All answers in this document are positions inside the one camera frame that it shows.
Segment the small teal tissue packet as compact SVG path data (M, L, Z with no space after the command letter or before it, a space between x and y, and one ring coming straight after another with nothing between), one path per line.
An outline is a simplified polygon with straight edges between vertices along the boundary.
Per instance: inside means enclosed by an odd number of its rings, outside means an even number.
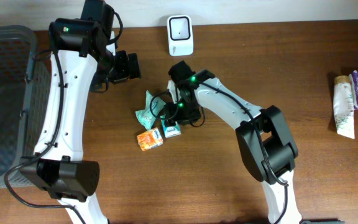
M172 120L161 120L163 133L166 138L181 135L181 129L176 121Z

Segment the teal toilet tissue pack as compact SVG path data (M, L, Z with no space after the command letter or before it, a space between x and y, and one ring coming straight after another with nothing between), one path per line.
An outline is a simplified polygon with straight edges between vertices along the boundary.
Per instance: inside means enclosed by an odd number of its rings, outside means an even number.
M149 130L165 105L166 103L159 96L154 97L149 91L146 91L145 109L136 111L135 115L139 123Z

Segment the orange tissue packet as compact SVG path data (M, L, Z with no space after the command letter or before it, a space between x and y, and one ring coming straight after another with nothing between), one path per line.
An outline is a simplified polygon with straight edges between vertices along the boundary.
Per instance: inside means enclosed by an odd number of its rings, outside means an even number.
M158 128L152 128L142 134L137 135L137 142L142 151L161 146L163 137Z

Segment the white tube with gold cap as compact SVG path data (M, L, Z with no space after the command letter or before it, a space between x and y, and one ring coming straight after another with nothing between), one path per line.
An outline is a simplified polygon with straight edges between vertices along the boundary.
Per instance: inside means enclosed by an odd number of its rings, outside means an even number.
M348 76L338 76L334 79L333 112L337 133L354 139L354 102Z

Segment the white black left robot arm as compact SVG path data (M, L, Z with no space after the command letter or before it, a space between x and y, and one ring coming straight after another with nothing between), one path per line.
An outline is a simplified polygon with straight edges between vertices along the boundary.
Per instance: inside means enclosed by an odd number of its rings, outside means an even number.
M52 77L44 124L20 173L58 201L73 223L107 223L96 196L99 164L83 159L83 123L89 92L140 77L136 54L116 47L118 13L104 1L86 1L77 19L49 27Z

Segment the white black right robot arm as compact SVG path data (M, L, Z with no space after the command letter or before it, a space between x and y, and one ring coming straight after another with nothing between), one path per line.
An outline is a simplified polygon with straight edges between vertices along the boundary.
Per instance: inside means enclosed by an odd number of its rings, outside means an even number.
M168 124L204 122L204 110L220 117L236 133L242 162L262 184L270 223L301 223L293 190L298 148L276 106L253 105L227 89L209 70L194 72L184 61L168 72L172 102L164 107Z

